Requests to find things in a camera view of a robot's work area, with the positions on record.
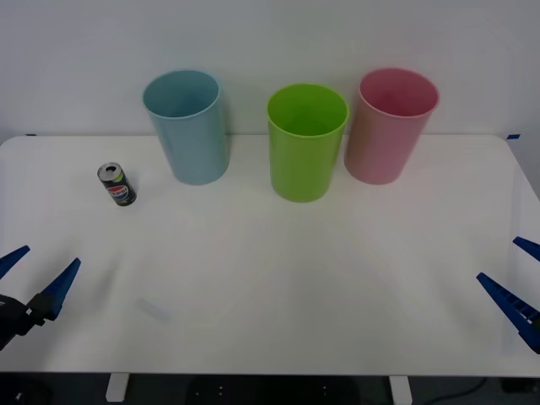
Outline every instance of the cup rim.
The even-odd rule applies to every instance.
[[[164,78],[165,76],[168,76],[168,75],[173,74],[173,73],[179,73],[179,72],[196,72],[196,73],[206,74],[207,76],[209,76],[218,85],[218,93],[216,94],[215,99],[204,110],[200,110],[199,112],[196,112],[195,114],[191,114],[189,116],[161,116],[160,114],[156,114],[155,112],[151,111],[146,106],[146,103],[144,102],[144,95],[146,94],[146,92],[148,91],[150,86],[152,84],[154,84],[156,81],[160,80],[161,78]],[[179,121],[179,120],[187,120],[187,119],[190,119],[190,118],[194,118],[196,116],[200,116],[201,114],[203,114],[206,111],[210,110],[218,102],[220,95],[221,95],[221,83],[210,72],[208,72],[206,70],[202,70],[202,69],[176,69],[176,70],[171,70],[171,71],[169,71],[167,73],[160,74],[157,78],[154,78],[150,83],[148,83],[147,86],[143,90],[141,100],[143,102],[144,108],[146,109],[146,111],[148,111],[149,114],[152,114],[153,116],[157,116],[158,118],[163,119],[163,120]]]
[[[402,72],[407,72],[407,73],[411,73],[415,76],[418,76],[419,78],[421,78],[422,80],[425,80],[432,88],[433,90],[435,90],[435,93],[437,94],[437,101],[435,102],[435,104],[433,105],[433,107],[431,109],[429,109],[428,111],[426,112],[423,112],[422,114],[418,114],[416,116],[397,116],[395,114],[390,114],[388,112],[384,112],[383,110],[379,110],[378,108],[376,108],[375,106],[373,106],[368,100],[366,100],[364,98],[364,96],[362,95],[362,90],[361,90],[361,86],[362,86],[362,82],[364,82],[364,80],[370,76],[371,74],[373,73],[378,73],[378,72],[382,72],[382,71],[385,71],[385,70],[400,70]],[[379,113],[379,114],[382,114],[383,116],[388,116],[390,118],[396,118],[398,120],[414,120],[414,119],[418,119],[422,116],[428,116],[429,114],[431,114],[438,106],[439,106],[439,103],[440,103],[440,92],[439,92],[439,89],[437,89],[437,86],[435,86],[435,84],[429,80],[428,78],[426,78],[423,74],[421,73],[418,73],[418,72],[414,72],[413,70],[410,70],[410,69],[405,69],[405,68],[402,68],[402,67],[381,67],[381,68],[378,68],[378,69],[374,69],[374,70],[371,70],[369,71],[366,75],[364,75],[364,77],[360,80],[360,84],[358,86],[358,94],[359,94],[359,97],[360,99],[373,111]]]
[[[341,99],[341,101],[345,104],[345,119],[343,120],[343,122],[339,125],[339,127],[336,127],[334,129],[332,129],[330,132],[326,132],[326,133],[322,133],[322,134],[319,134],[319,135],[299,135],[298,133],[292,133],[292,132],[289,132],[289,131],[285,131],[284,129],[282,129],[278,124],[276,124],[272,118],[270,118],[270,113],[268,112],[268,106],[270,105],[270,101],[273,99],[273,97],[281,92],[281,91],[284,91],[286,89],[290,89],[291,87],[296,87],[296,86],[316,86],[316,87],[320,87],[322,89],[326,89],[326,90],[330,90],[332,91],[335,95],[337,95],[337,97],[339,97]],[[283,132],[283,133],[286,133],[288,135],[290,135],[291,137],[296,137],[296,138],[302,138],[302,139],[318,139],[318,138],[324,138],[324,137],[327,137],[329,136],[330,134],[336,132],[337,130],[345,127],[347,125],[347,122],[348,122],[348,117],[349,117],[349,108],[348,108],[348,103],[347,101],[343,98],[342,95],[340,95],[336,90],[334,90],[333,88],[331,87],[328,87],[328,86],[325,86],[324,84],[319,84],[319,83],[307,83],[307,82],[299,82],[299,83],[292,83],[292,84],[289,84],[285,87],[282,87],[280,88],[278,91],[274,92],[270,98],[268,99],[267,101],[267,119],[268,119],[268,122],[270,122],[272,125],[274,125],[279,131]]]

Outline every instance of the light blue cup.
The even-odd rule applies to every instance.
[[[209,183],[229,166],[220,94],[218,81],[198,70],[164,74],[144,90],[144,106],[183,183]]]

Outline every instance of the soda can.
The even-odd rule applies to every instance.
[[[98,177],[119,206],[126,207],[137,199],[137,193],[118,163],[110,162],[102,165],[98,169]]]

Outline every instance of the can lid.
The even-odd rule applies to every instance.
[[[118,163],[105,163],[98,169],[98,177],[101,181],[113,181],[122,174],[122,168]]]

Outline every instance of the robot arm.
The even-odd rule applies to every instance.
[[[28,246],[23,246],[0,258],[0,279],[29,251]],[[58,317],[80,265],[79,259],[73,260],[27,305],[0,294],[0,350],[16,335],[24,336],[35,325],[42,326],[45,320],[54,321]]]

